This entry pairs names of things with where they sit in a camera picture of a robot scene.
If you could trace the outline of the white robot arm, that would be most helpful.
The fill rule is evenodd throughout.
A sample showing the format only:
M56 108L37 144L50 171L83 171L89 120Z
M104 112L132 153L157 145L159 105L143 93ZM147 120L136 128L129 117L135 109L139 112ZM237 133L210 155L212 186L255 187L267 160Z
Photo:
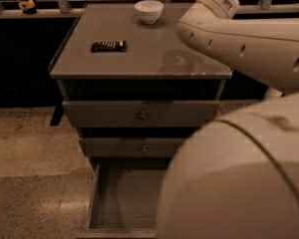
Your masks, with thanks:
M238 0L196 0L189 48L280 92L222 116L178 149L156 239L299 239L299 18L237 20Z

